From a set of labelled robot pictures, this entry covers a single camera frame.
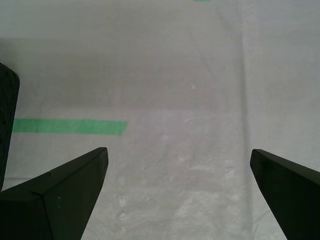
wrinkled white cloth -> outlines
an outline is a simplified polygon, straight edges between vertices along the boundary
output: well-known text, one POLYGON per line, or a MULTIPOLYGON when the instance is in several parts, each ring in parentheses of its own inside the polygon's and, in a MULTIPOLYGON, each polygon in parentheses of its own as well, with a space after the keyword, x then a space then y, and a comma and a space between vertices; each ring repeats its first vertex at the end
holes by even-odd
POLYGON ((83 240, 285 240, 260 148, 320 171, 320 2, 2 0, 17 118, 124 120, 122 136, 14 133, 4 187, 97 147, 83 240))

